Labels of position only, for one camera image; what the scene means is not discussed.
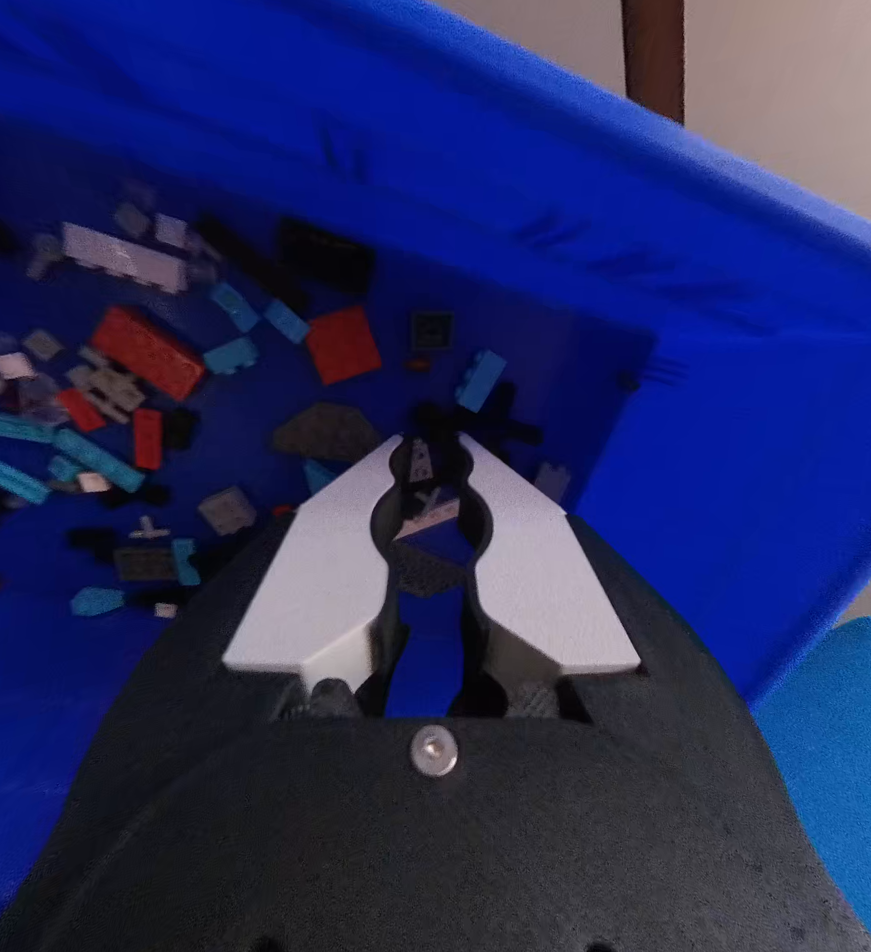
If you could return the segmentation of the light blue felt bag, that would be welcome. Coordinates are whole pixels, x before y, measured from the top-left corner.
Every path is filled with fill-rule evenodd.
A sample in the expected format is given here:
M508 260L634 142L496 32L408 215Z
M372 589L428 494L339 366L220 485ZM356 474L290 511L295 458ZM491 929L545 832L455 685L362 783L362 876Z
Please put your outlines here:
M830 630L753 716L816 852L871 933L871 617Z

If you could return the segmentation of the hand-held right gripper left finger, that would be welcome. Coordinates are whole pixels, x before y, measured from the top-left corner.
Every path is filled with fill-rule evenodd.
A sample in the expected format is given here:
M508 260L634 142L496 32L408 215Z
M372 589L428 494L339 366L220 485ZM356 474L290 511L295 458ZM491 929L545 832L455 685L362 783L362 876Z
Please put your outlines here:
M390 577L371 517L396 485L403 442L392 436L299 507L224 651L227 668L294 675L309 691L327 679L357 691L370 678Z

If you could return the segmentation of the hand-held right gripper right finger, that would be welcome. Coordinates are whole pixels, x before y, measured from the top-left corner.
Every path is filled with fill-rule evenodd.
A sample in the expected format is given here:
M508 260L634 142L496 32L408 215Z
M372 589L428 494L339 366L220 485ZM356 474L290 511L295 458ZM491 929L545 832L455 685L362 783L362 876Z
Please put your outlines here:
M481 517L473 601L487 622L484 667L513 692L569 675L631 673L641 658L566 511L459 433L463 489Z

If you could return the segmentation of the pile of toy bricks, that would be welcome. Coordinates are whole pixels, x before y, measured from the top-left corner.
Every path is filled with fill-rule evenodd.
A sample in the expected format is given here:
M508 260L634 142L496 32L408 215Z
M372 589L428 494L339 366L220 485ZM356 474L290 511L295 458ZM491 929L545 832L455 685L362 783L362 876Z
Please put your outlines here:
M0 178L0 629L150 632L422 404L577 496L570 314L387 246L364 289L283 303L233 256L107 232L76 184Z

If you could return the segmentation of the dark brown post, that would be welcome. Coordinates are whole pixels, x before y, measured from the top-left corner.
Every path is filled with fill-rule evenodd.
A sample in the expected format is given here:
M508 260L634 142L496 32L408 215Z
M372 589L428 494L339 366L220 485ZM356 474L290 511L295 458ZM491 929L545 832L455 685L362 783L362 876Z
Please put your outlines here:
M684 1L622 1L625 84L634 103L684 125Z

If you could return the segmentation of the blue plastic bin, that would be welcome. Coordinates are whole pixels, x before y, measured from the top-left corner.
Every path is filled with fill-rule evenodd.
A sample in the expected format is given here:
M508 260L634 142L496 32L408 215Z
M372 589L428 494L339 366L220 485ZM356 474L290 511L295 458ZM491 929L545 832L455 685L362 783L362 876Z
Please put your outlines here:
M871 225L424 2L0 2L0 178L283 303L401 248L570 314L584 481L422 404L357 691L223 654L297 510L142 628L0 629L0 950L871 950L751 715L871 575ZM465 433L641 658L484 667Z

